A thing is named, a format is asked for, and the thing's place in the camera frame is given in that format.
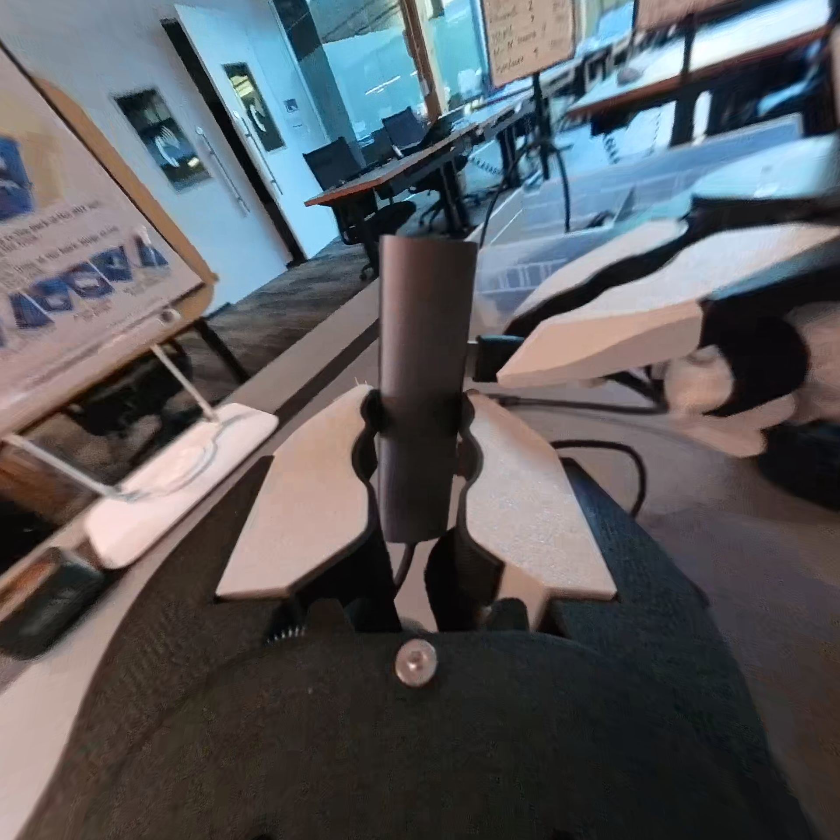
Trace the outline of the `black office chair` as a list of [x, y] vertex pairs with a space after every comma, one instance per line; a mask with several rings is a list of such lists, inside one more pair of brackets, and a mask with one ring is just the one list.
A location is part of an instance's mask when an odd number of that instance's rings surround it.
[[[363, 167], [344, 137], [305, 153], [303, 157], [324, 192], [344, 186], [363, 174]], [[417, 209], [411, 201], [390, 201], [380, 206], [373, 190], [364, 190], [355, 197], [342, 198], [329, 206], [335, 216], [339, 236], [347, 246], [364, 244], [362, 232], [355, 223], [356, 214], [364, 220], [371, 241], [377, 243], [382, 235], [394, 235]]]
[[408, 107], [383, 117], [381, 122], [391, 146], [397, 153], [412, 154], [423, 146], [427, 127], [412, 108]]

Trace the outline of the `dark wall poster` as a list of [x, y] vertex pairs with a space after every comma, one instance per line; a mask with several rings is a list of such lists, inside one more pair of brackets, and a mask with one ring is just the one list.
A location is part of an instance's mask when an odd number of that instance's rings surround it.
[[157, 88], [123, 93], [113, 100], [177, 193], [212, 179]]

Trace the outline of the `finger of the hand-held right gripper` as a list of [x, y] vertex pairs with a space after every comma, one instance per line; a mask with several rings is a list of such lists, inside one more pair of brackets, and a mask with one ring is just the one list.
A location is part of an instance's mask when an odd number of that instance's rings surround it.
[[527, 337], [543, 321], [580, 309], [610, 289], [645, 276], [679, 250], [688, 230], [683, 219], [655, 219], [564, 263], [512, 313], [503, 334]]
[[708, 309], [725, 293], [836, 267], [836, 226], [782, 224], [713, 234], [646, 277], [542, 319], [496, 381], [512, 388], [558, 385], [678, 359], [711, 343], [703, 334]]

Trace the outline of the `white door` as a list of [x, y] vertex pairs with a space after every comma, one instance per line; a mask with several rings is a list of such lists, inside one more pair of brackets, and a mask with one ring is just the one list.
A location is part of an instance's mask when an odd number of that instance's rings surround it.
[[[174, 5], [175, 18], [213, 85], [227, 117], [264, 185], [269, 210], [282, 221], [288, 249], [300, 260], [314, 257], [337, 236], [328, 209], [307, 207], [319, 184], [303, 155], [326, 139], [286, 37], [270, 2], [187, 2]], [[260, 177], [235, 124], [233, 111], [245, 112], [223, 65], [245, 62], [286, 142], [283, 150], [264, 154], [280, 187], [275, 197]]]

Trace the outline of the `person's right hand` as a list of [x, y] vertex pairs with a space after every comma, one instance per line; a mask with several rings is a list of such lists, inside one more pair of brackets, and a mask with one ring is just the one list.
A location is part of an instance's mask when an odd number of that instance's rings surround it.
[[839, 417], [839, 307], [817, 302], [698, 348], [663, 367], [673, 427], [726, 455], [766, 448], [764, 432]]

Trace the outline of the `long wooden desk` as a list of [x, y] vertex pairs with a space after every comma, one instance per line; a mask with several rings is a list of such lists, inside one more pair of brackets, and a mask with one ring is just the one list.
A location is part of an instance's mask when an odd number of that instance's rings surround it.
[[644, 69], [639, 81], [618, 87], [616, 73], [619, 69], [615, 70], [575, 101], [564, 116], [571, 121], [617, 122], [626, 114], [674, 102], [675, 114], [668, 146], [672, 148], [693, 143], [696, 102], [709, 86], [728, 81], [737, 71], [751, 69], [761, 61], [809, 46], [833, 35], [836, 29], [836, 24], [829, 23], [798, 35], [751, 33], [746, 46], [735, 45], [725, 35], [704, 35], [699, 47], [693, 45], [686, 79], [679, 77], [683, 51], [683, 38], [679, 38], [671, 45], [648, 49], [620, 66]]

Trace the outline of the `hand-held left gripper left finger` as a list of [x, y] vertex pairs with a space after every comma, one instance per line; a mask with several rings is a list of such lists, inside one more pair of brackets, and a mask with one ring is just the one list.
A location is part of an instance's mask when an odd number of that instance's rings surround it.
[[357, 384], [276, 449], [218, 599], [297, 594], [376, 528], [376, 404], [374, 387]]

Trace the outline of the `dark door poster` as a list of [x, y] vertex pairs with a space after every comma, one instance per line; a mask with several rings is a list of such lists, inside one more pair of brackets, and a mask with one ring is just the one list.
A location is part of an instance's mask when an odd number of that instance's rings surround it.
[[287, 147], [277, 124], [261, 94], [256, 78], [245, 62], [223, 65], [224, 72], [245, 112], [248, 126], [253, 130], [266, 152]]

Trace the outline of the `wooden office desk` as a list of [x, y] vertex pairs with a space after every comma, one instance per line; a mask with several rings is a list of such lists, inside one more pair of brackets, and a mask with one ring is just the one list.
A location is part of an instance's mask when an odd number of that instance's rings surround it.
[[456, 158], [467, 153], [473, 144], [498, 139], [502, 148], [512, 152], [513, 130], [517, 122], [533, 115], [532, 96], [523, 94], [480, 108], [464, 119], [449, 136], [401, 159], [389, 161], [347, 182], [330, 187], [309, 198], [306, 207], [329, 207], [337, 220], [347, 221], [357, 234], [356, 244], [364, 247], [371, 278], [380, 272], [380, 253], [370, 217], [363, 215], [368, 196], [389, 198], [406, 191], [418, 180], [437, 174], [443, 180], [444, 214], [448, 233], [463, 238], [473, 229], [459, 189], [455, 172]]

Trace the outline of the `clear plastic bin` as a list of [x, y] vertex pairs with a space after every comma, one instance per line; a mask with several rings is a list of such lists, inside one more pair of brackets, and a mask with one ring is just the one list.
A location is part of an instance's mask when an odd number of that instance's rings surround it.
[[669, 149], [673, 119], [667, 106], [608, 135], [593, 136], [585, 124], [556, 136], [569, 176], [570, 232], [558, 176], [494, 210], [476, 274], [481, 323], [497, 329], [552, 273], [615, 236], [650, 219], [685, 215], [703, 175], [803, 136], [795, 113]]

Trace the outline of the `wooden ceiling post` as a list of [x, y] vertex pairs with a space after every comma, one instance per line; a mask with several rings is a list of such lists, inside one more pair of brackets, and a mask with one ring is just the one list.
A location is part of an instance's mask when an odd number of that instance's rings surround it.
[[427, 31], [425, 2], [400, 1], [399, 4], [405, 25], [407, 49], [417, 70], [427, 119], [434, 123], [444, 113], [446, 99], [441, 97], [442, 83], [434, 53], [434, 41]]

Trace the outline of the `grey usb hub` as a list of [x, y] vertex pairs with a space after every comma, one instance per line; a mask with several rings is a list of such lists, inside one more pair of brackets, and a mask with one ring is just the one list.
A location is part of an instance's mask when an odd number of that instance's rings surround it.
[[441, 537], [457, 464], [479, 248], [380, 241], [379, 508], [385, 540]]

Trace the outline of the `black power bank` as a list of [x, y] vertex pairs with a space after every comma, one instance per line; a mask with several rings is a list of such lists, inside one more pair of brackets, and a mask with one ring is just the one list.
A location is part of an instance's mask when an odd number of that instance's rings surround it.
[[1, 587], [1, 652], [42, 655], [94, 603], [105, 573], [79, 554], [48, 548]]

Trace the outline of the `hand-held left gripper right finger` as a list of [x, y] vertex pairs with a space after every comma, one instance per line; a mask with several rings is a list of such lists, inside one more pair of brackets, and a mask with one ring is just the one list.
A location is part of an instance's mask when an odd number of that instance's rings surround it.
[[519, 601], [538, 631], [551, 602], [609, 602], [616, 583], [551, 445], [488, 395], [465, 395], [459, 497], [464, 592]]

